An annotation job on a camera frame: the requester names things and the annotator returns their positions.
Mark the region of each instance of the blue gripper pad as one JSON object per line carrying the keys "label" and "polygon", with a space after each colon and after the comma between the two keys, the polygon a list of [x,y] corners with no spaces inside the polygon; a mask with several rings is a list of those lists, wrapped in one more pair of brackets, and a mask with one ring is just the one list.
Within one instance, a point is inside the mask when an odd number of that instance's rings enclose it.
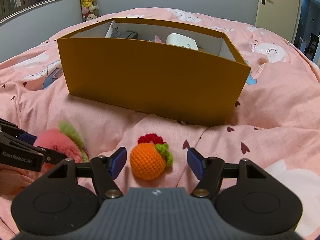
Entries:
{"label": "blue gripper pad", "polygon": [[32,134],[29,134],[29,133],[23,133],[21,135],[19,135],[18,137],[19,140],[23,141],[23,142],[26,142],[28,144],[31,144],[33,145],[37,139],[37,136],[34,136]]}
{"label": "blue gripper pad", "polygon": [[113,155],[111,155],[112,164],[109,173],[113,179],[116,179],[127,162],[127,150],[120,147]]}
{"label": "blue gripper pad", "polygon": [[190,166],[194,175],[199,180],[201,180],[201,178],[205,173],[204,167],[202,165],[202,160],[204,160],[204,158],[200,155],[200,153],[196,151],[196,149],[194,148],[188,149],[188,152],[187,152],[188,165]]}

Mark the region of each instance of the yellow box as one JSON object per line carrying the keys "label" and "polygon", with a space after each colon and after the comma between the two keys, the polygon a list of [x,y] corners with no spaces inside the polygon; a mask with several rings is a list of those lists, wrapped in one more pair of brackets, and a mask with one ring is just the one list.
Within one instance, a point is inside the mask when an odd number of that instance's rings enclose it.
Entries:
{"label": "yellow box", "polygon": [[[105,38],[114,20],[138,40]],[[201,51],[151,42],[170,33]],[[222,32],[143,18],[112,18],[58,39],[71,95],[204,126],[223,125],[250,67]]]}

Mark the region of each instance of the knitted fruit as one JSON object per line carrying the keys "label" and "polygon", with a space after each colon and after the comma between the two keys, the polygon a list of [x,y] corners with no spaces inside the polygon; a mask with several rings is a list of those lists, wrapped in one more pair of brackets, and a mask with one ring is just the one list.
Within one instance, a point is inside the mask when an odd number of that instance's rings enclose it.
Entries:
{"label": "knitted fruit", "polygon": [[140,137],[130,154],[132,173],[145,180],[158,177],[165,167],[172,165],[173,158],[168,148],[168,144],[155,134]]}

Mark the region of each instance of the pink bedsheet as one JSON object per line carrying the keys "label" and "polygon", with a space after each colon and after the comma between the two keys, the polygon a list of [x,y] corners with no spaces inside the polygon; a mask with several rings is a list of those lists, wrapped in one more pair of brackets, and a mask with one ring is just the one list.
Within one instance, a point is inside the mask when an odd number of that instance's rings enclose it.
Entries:
{"label": "pink bedsheet", "polygon": [[[57,38],[110,17],[181,21],[225,32],[252,68],[228,125],[208,128],[180,124],[70,96]],[[270,31],[175,9],[133,9],[66,28],[1,63],[0,117],[34,135],[66,120],[81,134],[90,158],[111,155],[120,146],[130,153],[138,138],[147,133],[162,136],[174,156],[172,170],[146,182],[132,176],[127,162],[116,180],[124,193],[129,187],[151,186],[179,186],[190,192],[197,180],[187,166],[186,150],[182,149],[185,140],[204,156],[218,156],[231,163],[250,158],[300,197],[304,212],[297,232],[311,240],[320,234],[319,81],[319,68]],[[40,174],[5,165],[0,169],[0,238],[8,240],[18,233],[10,214],[11,200]],[[92,188],[89,179],[79,183]]]}

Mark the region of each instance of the green crochet leaf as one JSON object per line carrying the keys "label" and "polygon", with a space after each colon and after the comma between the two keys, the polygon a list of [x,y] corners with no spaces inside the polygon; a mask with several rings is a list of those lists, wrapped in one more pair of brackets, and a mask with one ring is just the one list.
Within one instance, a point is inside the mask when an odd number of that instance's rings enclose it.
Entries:
{"label": "green crochet leaf", "polygon": [[164,143],[164,144],[157,143],[155,145],[155,148],[156,148],[157,152],[160,153],[160,155],[164,157],[167,155],[169,145],[167,143]]}
{"label": "green crochet leaf", "polygon": [[167,143],[164,143],[164,144],[157,143],[157,144],[155,145],[155,148],[156,148],[157,152],[158,152],[162,157],[165,158],[166,167],[172,166],[173,156],[172,156],[172,154],[168,151],[169,145],[168,145]]}
{"label": "green crochet leaf", "polygon": [[166,166],[170,167],[173,164],[173,156],[170,152],[168,152],[167,158],[166,158]]}
{"label": "green crochet leaf", "polygon": [[80,150],[80,152],[81,152],[81,155],[82,155],[83,162],[84,163],[88,163],[89,162],[89,158],[88,158],[87,154],[85,153],[85,151],[84,150]]}
{"label": "green crochet leaf", "polygon": [[84,143],[80,134],[73,128],[71,124],[65,121],[59,123],[59,130],[66,136],[68,136],[78,146],[80,150],[83,149]]}

